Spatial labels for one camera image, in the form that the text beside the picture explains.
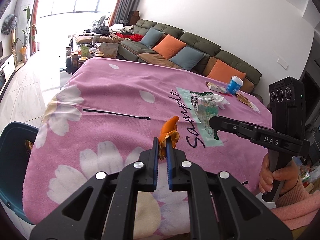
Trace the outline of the pink sleeve right forearm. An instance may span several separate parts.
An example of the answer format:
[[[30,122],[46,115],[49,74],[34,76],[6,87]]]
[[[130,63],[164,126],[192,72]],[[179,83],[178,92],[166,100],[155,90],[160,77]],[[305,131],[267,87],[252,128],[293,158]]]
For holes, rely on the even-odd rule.
[[[319,210],[319,190],[310,194],[299,179],[295,187],[276,201],[271,211],[290,229],[296,230],[311,223]]]

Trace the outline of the right hand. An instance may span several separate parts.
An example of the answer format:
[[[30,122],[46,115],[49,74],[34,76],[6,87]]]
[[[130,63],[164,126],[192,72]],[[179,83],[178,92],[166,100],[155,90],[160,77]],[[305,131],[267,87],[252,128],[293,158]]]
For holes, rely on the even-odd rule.
[[[299,181],[298,166],[292,160],[286,167],[275,170],[269,169],[270,160],[268,153],[264,156],[259,173],[259,190],[261,193],[271,192],[274,181],[283,181],[283,188],[280,194],[285,194],[292,190]]]

